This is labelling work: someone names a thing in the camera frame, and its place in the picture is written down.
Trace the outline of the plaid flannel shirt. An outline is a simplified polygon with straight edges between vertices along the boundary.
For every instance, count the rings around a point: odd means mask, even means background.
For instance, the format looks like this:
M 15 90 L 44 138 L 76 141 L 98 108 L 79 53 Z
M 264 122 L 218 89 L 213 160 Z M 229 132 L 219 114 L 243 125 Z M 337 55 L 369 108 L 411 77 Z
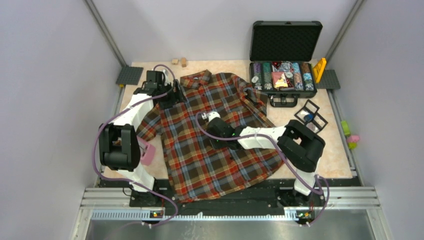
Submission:
M 258 184 L 282 165 L 274 149 L 216 149 L 197 113 L 217 112 L 233 127 L 270 128 L 268 96 L 233 73 L 203 70 L 179 80 L 186 97 L 169 109 L 156 105 L 137 128 L 150 141 L 160 135 L 169 182 L 181 202 L 217 199 Z

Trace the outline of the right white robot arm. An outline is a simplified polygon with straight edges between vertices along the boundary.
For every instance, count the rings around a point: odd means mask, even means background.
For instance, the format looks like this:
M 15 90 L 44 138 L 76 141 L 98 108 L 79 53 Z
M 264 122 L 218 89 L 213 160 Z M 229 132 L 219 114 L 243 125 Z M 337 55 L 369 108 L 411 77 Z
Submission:
M 326 143 L 300 121 L 292 119 L 279 127 L 232 127 L 216 111 L 197 113 L 195 122 L 198 126 L 199 119 L 206 121 L 206 128 L 200 130 L 210 137 L 215 149 L 276 150 L 295 175 L 293 200 L 297 205 L 307 206 L 314 194 L 323 194 L 321 177 L 316 174 L 316 169 Z

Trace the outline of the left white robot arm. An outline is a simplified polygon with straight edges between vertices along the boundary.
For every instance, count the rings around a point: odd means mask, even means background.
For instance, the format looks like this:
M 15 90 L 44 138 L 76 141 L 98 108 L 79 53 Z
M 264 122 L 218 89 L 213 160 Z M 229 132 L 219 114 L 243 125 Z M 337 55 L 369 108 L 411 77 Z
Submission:
M 128 179 L 149 207 L 160 202 L 161 194 L 154 189 L 156 179 L 145 170 L 142 161 L 152 157 L 155 148 L 139 138 L 136 131 L 155 106 L 165 110 L 185 101 L 177 79 L 170 80 L 164 70 L 149 70 L 146 81 L 133 92 L 124 110 L 99 127 L 100 164 Z

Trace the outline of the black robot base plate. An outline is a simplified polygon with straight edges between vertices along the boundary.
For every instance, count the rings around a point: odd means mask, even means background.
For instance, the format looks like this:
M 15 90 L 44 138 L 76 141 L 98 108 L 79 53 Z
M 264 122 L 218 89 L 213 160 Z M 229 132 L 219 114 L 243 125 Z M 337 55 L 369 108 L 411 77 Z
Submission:
M 160 207 L 165 214 L 189 216 L 203 213 L 206 216 L 260 216 L 282 215 L 284 207 L 321 207 L 324 201 L 316 194 L 306 197 L 294 192 L 294 179 L 265 180 L 217 199 L 183 202 L 178 199 L 168 180 L 159 179 L 154 191 L 159 196 L 133 191 L 126 181 L 100 180 L 100 188 L 115 188 L 128 197 L 130 207 Z

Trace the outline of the blue brooch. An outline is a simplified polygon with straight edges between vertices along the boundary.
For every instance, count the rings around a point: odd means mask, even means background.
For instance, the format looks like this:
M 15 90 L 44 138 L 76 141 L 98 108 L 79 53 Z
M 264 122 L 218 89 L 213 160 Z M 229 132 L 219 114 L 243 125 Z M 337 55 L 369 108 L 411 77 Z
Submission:
M 306 114 L 306 115 L 303 117 L 303 120 L 304 120 L 306 123 L 309 123 L 309 122 L 311 122 L 311 121 L 314 119 L 314 117 L 315 117 L 315 115 L 314 115 L 314 114 Z

